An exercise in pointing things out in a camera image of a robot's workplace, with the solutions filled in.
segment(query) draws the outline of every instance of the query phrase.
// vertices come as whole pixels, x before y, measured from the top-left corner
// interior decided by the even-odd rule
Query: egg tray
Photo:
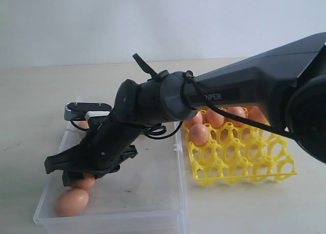
[[[281,181],[297,175],[283,137],[246,124],[235,127],[232,122],[226,122],[219,129],[209,123],[205,125],[210,130],[210,138],[203,146],[191,142],[189,129],[183,127],[193,176],[202,185],[220,180],[227,184],[245,179],[260,182],[269,176]]]

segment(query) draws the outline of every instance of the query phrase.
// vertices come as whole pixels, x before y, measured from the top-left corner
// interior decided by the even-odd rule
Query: black robotic arm
[[[133,57],[151,78],[142,84],[123,82],[113,109],[96,120],[92,117],[96,122],[84,139],[46,159],[47,173],[64,171],[65,186],[82,178],[83,172],[97,178],[116,172],[124,160],[137,154],[131,144],[139,135],[162,123],[190,119],[200,107],[294,139],[307,153],[326,163],[326,33],[196,77],[191,71],[156,73],[137,54]],[[247,105],[258,106],[270,126],[218,108]],[[79,115],[79,120],[85,120],[85,114]]]

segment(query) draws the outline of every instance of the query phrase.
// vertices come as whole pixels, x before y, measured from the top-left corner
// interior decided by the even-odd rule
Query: white wall
[[[326,0],[0,0],[0,67],[251,56],[326,31]]]

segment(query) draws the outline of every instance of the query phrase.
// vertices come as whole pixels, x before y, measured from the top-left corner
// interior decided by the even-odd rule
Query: yellow egg tray
[[[227,184],[245,179],[260,182],[269,176],[281,181],[297,175],[283,137],[246,124],[235,127],[226,122],[219,129],[209,123],[205,125],[210,130],[210,138],[200,147],[189,141],[189,129],[183,127],[194,179],[202,185],[213,185],[219,180]]]

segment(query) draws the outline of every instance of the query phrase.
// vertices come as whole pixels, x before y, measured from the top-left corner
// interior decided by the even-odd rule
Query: plastic box
[[[177,123],[165,125],[171,132]],[[59,152],[77,144],[79,133],[68,124]],[[68,188],[62,185],[62,171],[49,175],[34,222],[50,234],[188,234],[180,130],[164,140],[139,136],[134,144],[139,154],[122,163],[117,173],[96,181],[88,191],[89,204],[80,216],[55,216],[53,204]]]

